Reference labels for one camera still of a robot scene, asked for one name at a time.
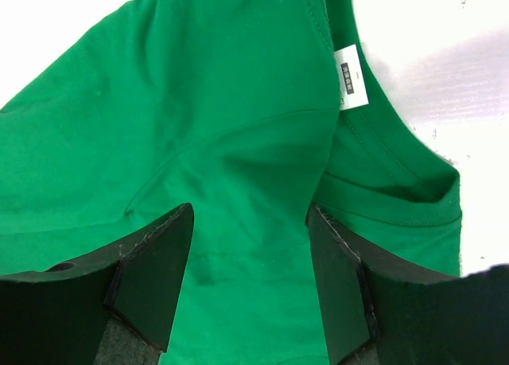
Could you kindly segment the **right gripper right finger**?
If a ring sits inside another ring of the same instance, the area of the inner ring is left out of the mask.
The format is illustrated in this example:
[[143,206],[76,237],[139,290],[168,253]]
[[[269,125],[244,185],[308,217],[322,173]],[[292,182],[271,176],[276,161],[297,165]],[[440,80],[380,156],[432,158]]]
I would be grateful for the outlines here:
[[464,278],[429,270],[318,206],[308,229],[330,363],[507,363],[507,266]]

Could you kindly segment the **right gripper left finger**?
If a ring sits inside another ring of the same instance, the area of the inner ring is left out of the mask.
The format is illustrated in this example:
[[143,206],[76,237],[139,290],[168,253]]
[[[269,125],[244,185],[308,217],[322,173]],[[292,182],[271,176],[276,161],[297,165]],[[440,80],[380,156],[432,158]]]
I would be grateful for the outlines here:
[[2,276],[2,363],[158,363],[169,347],[193,227],[193,208],[182,204],[46,271]]

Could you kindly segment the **green t-shirt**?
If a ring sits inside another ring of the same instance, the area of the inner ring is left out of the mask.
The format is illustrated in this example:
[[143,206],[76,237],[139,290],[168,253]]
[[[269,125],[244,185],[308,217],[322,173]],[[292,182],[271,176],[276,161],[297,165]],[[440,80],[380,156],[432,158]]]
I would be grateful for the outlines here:
[[183,203],[192,248],[164,364],[324,364],[305,216],[460,273],[460,179],[399,118],[352,0],[133,0],[1,111],[1,271],[43,270]]

